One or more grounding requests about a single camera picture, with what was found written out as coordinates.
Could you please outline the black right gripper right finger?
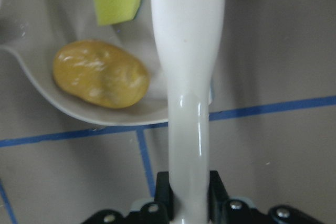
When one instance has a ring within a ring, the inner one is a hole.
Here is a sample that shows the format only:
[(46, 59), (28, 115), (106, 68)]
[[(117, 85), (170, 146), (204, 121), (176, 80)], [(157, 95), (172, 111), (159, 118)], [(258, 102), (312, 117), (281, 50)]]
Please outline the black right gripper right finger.
[(230, 198), (217, 171), (209, 173), (209, 216), (212, 223), (321, 223), (289, 205), (276, 205), (266, 214), (246, 200)]

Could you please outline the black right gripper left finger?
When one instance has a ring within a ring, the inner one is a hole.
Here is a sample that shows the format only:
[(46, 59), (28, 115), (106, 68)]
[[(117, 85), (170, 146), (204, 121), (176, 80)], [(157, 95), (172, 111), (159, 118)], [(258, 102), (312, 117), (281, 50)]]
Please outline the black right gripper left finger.
[(145, 203), (139, 210), (132, 210), (127, 216), (118, 211), (104, 209), (91, 215), (84, 224), (102, 223), (169, 223), (173, 219), (173, 193), (169, 184), (169, 173), (159, 172), (156, 176), (154, 200)]

